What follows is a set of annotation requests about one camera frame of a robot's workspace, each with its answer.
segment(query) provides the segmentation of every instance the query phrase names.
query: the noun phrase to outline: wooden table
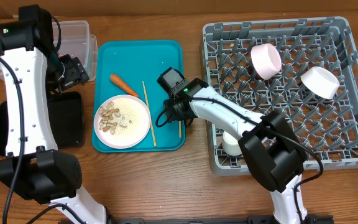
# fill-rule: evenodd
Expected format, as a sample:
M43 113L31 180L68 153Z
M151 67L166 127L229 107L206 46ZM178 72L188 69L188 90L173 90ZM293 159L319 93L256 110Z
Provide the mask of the wooden table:
M301 17L344 16L358 49L358 11L209 14L196 16L76 17L87 20L98 45L111 40L173 39L183 48L185 76L201 77L199 46L205 24ZM6 100L0 80L0 103ZM270 194L251 176L217 177L209 169L205 122L196 119L186 143L177 151L102 154L91 143L94 82L76 86L85 106L86 141L65 149L79 160L83 185L117 218L224 218L271 215ZM315 172L305 172L309 177ZM0 182L0 222L8 188ZM327 171L302 186L309 213L334 215L336 223L358 223L358 170ZM13 196L9 223L24 223L45 205ZM39 223L56 223L63 215L51 211Z

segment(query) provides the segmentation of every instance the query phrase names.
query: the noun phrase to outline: carrot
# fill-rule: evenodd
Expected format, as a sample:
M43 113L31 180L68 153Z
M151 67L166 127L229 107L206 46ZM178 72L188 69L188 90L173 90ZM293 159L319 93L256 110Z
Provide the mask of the carrot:
M111 74L110 80L111 82L116 84L119 88L124 90L126 93L139 98L139 95L133 89L131 89L118 75Z

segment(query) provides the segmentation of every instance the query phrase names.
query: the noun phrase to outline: round plate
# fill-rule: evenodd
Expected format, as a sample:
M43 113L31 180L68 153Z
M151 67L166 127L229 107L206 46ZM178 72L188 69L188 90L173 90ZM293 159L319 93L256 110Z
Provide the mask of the round plate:
M115 149L126 149L135 146L136 144L141 142L143 138L146 137L151 124L150 111L142 100L131 95L114 96L106 100L101 106L105 108L108 103L116 100L130 101L131 109L136 110L138 112L138 116L140 119L139 119L138 127L135 129L135 131L131 132L131 135L127 135L127 136L112 135L110 134L110 131L104 133L102 130L99 130L99 122L100 122L99 111L96 112L94 116L93 127L97 137L101 142L103 142L103 144Z

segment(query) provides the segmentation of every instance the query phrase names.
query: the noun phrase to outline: blue tray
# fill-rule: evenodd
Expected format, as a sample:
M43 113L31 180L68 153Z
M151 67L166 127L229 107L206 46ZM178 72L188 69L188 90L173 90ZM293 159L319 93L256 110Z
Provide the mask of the blue tray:
M115 73L139 94L143 102L145 102L142 84L144 81L152 123L155 124L155 119L163 110L162 102L168 99L167 93L158 85L157 78L169 67L183 73L181 47L173 40L114 41L103 44L98 55L93 115L110 97L126 94L110 82L110 74ZM185 142L186 131L183 122L181 131L181 138L179 138L178 122L168 123L162 128L154 126L157 147L154 147L150 130L143 141L136 146L128 149L114 149L103 144L93 130L92 144L99 152L171 151L180 148Z

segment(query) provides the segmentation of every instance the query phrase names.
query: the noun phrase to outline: dish rack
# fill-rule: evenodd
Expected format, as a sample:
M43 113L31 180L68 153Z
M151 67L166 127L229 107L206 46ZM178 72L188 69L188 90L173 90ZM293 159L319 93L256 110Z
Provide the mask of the dish rack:
M250 66L250 50L266 43L276 46L282 69L262 80ZM345 18L206 24L201 56L204 80L222 96L248 110L280 112L326 170L358 168L358 54ZM320 98L302 84L300 75L314 66L339 80L333 99ZM207 131L212 172L250 174L242 155L223 151L223 130L208 122ZM304 167L318 169L318 164L308 155Z

